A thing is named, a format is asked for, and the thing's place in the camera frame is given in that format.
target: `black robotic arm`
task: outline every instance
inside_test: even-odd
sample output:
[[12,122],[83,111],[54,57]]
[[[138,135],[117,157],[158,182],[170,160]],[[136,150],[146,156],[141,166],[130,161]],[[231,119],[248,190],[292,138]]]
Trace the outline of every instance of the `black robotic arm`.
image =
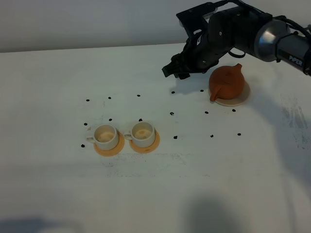
[[[217,7],[233,2],[238,7],[217,12]],[[191,73],[205,73],[218,64],[232,48],[263,61],[285,61],[311,75],[311,34],[285,16],[273,17],[240,0],[207,2],[177,14],[188,40],[183,51],[163,67],[165,77],[185,79]],[[290,27],[301,31],[291,33]]]

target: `table surface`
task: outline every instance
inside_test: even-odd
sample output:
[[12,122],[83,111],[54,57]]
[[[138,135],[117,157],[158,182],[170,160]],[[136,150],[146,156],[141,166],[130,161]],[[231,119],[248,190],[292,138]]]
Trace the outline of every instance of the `table surface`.
[[[183,46],[0,54],[0,232],[310,232],[311,78],[226,55],[252,90],[233,112],[209,101],[215,67],[163,76]],[[85,140],[140,118],[160,134],[152,153]]]

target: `white wall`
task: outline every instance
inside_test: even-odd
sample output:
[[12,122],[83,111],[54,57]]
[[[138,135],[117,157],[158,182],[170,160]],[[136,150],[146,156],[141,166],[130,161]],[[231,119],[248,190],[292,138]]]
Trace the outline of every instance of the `white wall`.
[[[205,0],[1,0],[0,51],[184,42],[176,13]],[[245,0],[311,23],[310,0]]]

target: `orange clay teapot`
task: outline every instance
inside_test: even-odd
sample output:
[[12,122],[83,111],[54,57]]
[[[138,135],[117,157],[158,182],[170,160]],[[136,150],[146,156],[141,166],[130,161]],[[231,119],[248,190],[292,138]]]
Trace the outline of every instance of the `orange clay teapot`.
[[219,67],[213,71],[209,79],[210,101],[217,98],[230,100],[239,96],[244,88],[244,76],[241,64],[234,67]]

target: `wooden saucer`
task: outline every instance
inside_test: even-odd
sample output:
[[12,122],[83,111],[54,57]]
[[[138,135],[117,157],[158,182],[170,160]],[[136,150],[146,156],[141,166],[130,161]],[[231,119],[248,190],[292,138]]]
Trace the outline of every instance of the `wooden saucer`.
[[244,89],[238,97],[231,99],[231,100],[224,100],[224,99],[217,98],[215,102],[223,106],[229,106],[229,107],[239,106],[248,100],[250,93],[251,93],[251,88],[249,87],[248,83],[245,81]]
[[146,148],[141,148],[136,146],[132,140],[130,140],[130,146],[131,148],[136,151],[137,153],[141,153],[141,154],[146,154],[146,153],[150,153],[152,151],[154,151],[160,144],[160,135],[158,134],[158,132],[155,132],[155,141],[153,142],[152,145],[146,147]]
[[120,151],[123,149],[124,147],[124,137],[123,135],[118,131],[118,135],[119,135],[119,142],[116,145],[116,147],[114,147],[111,150],[101,150],[97,147],[97,145],[94,143],[94,149],[95,151],[100,154],[101,156],[105,156],[105,157],[109,157],[109,156],[114,156],[116,154],[119,154]]

